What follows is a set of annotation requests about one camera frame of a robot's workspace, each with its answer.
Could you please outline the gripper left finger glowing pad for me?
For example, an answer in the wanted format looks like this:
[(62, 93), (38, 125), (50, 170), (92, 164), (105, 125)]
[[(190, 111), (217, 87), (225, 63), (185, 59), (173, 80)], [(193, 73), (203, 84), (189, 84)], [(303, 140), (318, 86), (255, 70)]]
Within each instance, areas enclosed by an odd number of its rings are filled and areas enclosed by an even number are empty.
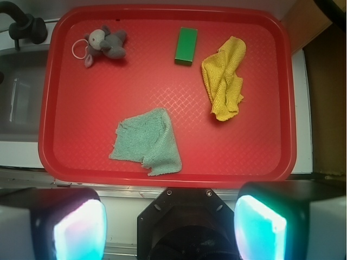
[(106, 235), (92, 188), (1, 189), (1, 259), (102, 259)]

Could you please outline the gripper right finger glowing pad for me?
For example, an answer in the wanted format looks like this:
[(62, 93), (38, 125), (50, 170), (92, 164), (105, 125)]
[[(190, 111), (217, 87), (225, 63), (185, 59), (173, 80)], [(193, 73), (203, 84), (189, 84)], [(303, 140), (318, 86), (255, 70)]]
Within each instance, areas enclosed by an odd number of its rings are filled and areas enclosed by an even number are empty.
[(234, 230), (242, 259), (346, 259), (346, 184), (248, 182), (239, 190)]

